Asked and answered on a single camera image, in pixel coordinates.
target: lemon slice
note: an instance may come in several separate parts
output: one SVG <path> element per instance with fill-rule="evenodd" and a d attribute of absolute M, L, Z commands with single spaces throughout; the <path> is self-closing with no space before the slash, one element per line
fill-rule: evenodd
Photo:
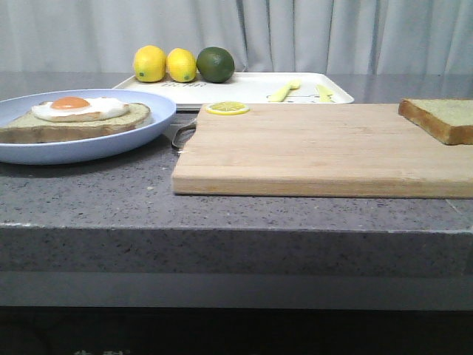
<path fill-rule="evenodd" d="M 205 107 L 205 111 L 215 115 L 241 115 L 249 110 L 250 107 L 247 104 L 238 101 L 216 102 Z"/>

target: lemon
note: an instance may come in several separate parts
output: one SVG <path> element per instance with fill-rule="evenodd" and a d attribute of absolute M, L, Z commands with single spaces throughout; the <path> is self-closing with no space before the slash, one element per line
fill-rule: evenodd
<path fill-rule="evenodd" d="M 247 104 L 238 101 L 221 101 L 205 107 L 205 111 L 215 115 L 240 115 L 249 110 L 250 107 Z"/>
<path fill-rule="evenodd" d="M 227 50 L 207 47 L 197 56 L 197 69 L 206 81 L 223 83 L 234 74 L 235 61 Z"/>
<path fill-rule="evenodd" d="M 148 83 L 159 81 L 166 74 L 166 54 L 153 45 L 141 47 L 135 53 L 133 69 L 139 81 Z"/>
<path fill-rule="evenodd" d="M 180 83 L 193 81 L 197 72 L 194 55 L 183 48 L 174 48 L 167 58 L 171 78 Z"/>

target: tray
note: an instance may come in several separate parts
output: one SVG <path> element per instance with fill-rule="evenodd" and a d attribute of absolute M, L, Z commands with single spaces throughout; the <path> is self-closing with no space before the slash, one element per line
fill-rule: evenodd
<path fill-rule="evenodd" d="M 173 100 L 180 111 L 196 111 L 202 104 L 215 101 L 266 104 L 269 95 L 292 79 L 300 79 L 301 87 L 290 91 L 284 102 L 275 104 L 318 104 L 317 84 L 334 92 L 334 102 L 330 104 L 353 102 L 353 97 L 327 76 L 314 72 L 235 72 L 231 79 L 223 84 L 204 81 L 199 74 L 196 80 L 190 83 L 177 83 L 168 76 L 157 83 L 142 83 L 132 76 L 119 83 L 115 89 L 152 92 Z"/>

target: yellow utensil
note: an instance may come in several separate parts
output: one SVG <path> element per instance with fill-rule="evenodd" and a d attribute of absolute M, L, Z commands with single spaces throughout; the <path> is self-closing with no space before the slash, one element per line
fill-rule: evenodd
<path fill-rule="evenodd" d="M 301 81 L 299 79 L 294 79 L 289 81 L 286 85 L 278 89 L 274 94 L 268 96 L 269 102 L 283 102 L 287 94 L 291 90 L 295 90 L 301 87 Z"/>
<path fill-rule="evenodd" d="M 335 93 L 331 89 L 321 84 L 317 84 L 316 88 L 319 92 L 320 102 L 334 102 L 332 100 L 332 95 Z"/>

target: toast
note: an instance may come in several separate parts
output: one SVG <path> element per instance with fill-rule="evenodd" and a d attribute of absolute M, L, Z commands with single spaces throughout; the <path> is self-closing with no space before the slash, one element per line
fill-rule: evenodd
<path fill-rule="evenodd" d="M 405 98 L 398 111 L 444 144 L 473 144 L 473 100 Z"/>
<path fill-rule="evenodd" d="M 51 122 L 35 117 L 31 111 L 0 127 L 2 143 L 48 143 L 76 141 L 126 132 L 144 124 L 151 110 L 145 104 L 129 104 L 121 116 L 101 121 Z"/>

